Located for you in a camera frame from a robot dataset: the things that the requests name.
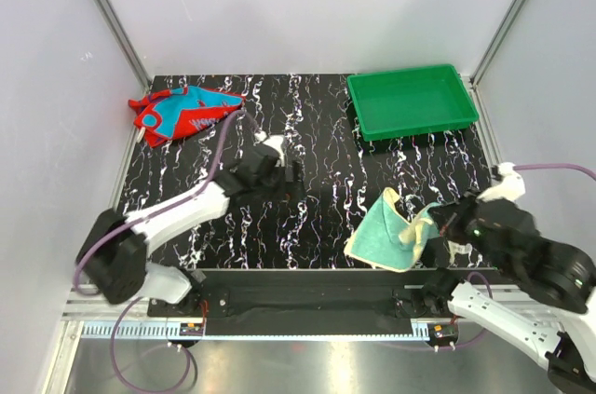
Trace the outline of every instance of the green cloth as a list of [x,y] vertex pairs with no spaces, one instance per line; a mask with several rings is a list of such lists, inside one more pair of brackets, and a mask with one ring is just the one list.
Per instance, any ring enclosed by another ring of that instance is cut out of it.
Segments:
[[430,238],[439,230],[428,215],[431,203],[408,223],[395,209],[400,196],[391,188],[374,202],[358,229],[347,241],[344,253],[369,265],[386,270],[408,271],[420,259]]

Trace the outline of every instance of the metal floor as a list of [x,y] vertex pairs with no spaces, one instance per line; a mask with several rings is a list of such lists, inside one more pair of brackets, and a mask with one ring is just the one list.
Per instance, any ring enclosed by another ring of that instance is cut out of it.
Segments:
[[[462,341],[478,332],[463,324]],[[139,360],[155,341],[118,341],[116,355],[128,380],[145,389],[165,389],[183,372],[182,355],[161,349]],[[188,393],[482,393],[558,392],[515,347],[488,334],[477,345],[435,354],[421,343],[204,342],[192,347],[191,370],[178,392]],[[107,340],[81,340],[67,393],[128,393],[114,377]]]

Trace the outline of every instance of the blue and red cloth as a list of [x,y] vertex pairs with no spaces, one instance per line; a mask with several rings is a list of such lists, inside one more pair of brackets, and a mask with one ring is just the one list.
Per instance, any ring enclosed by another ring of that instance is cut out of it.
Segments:
[[129,101],[129,107],[137,114],[134,125],[145,128],[144,139],[155,147],[215,124],[240,108],[244,99],[235,93],[183,87],[150,93],[140,101]]

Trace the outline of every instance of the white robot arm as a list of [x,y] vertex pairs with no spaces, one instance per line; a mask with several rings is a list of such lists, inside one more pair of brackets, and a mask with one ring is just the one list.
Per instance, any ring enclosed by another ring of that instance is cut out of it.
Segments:
[[496,168],[497,184],[481,194],[430,210],[445,238],[471,243],[503,276],[551,306],[564,333],[500,305],[439,268],[422,291],[426,302],[477,322],[547,370],[567,394],[596,392],[596,268],[583,251],[542,238],[534,218],[514,203],[525,192],[511,163]]
[[285,141],[281,135],[255,135],[256,144],[241,160],[224,167],[198,194],[204,182],[162,203],[126,216],[108,210],[100,214],[77,256],[122,224],[131,227],[93,254],[85,272],[110,304],[123,303],[133,296],[150,297],[184,308],[196,308],[191,292],[200,275],[180,268],[147,262],[147,258],[182,232],[222,217],[233,205],[265,197],[290,201],[304,197],[300,165],[288,166]]

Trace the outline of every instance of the green tray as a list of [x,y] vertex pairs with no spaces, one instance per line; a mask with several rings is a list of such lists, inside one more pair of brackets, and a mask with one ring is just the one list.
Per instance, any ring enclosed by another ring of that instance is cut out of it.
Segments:
[[478,120],[452,65],[351,75],[347,85],[365,141],[464,129]]

